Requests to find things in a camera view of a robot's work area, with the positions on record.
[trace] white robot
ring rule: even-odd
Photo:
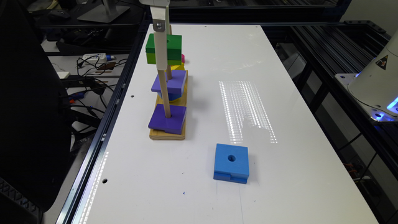
[[[398,32],[359,74],[337,74],[375,121],[398,121]]]

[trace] purple square block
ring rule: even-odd
[[[164,106],[162,104],[156,105],[154,114],[149,121],[148,128],[163,130],[170,134],[181,134],[182,126],[184,125],[187,108],[185,106],[170,105],[171,118],[166,118],[164,115]]]
[[[172,70],[173,78],[167,82],[167,92],[170,94],[182,94],[184,91],[185,79],[187,78],[187,71]],[[160,93],[159,74],[156,76],[155,82],[150,89],[153,92]]]

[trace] block stacking toy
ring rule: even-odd
[[[246,184],[248,178],[248,148],[217,144],[213,179]]]
[[[162,29],[159,22],[154,30],[146,44],[147,63],[156,64],[158,71],[151,88],[158,97],[148,124],[149,137],[153,140],[184,140],[188,71],[182,63],[182,36],[172,35],[171,26]]]

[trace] white table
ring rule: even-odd
[[[74,223],[377,223],[260,26],[173,33],[189,71],[186,140],[149,139],[156,68],[143,47]],[[213,180],[216,143],[249,148],[246,185]]]

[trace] blue block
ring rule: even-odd
[[[240,178],[231,178],[231,175],[229,174],[219,174],[219,173],[214,173],[213,179],[215,180],[223,180],[223,181],[230,181],[230,182],[235,182],[239,184],[246,184],[248,180],[246,179],[240,179]]]
[[[249,178],[248,148],[217,144],[213,178],[246,184]]]

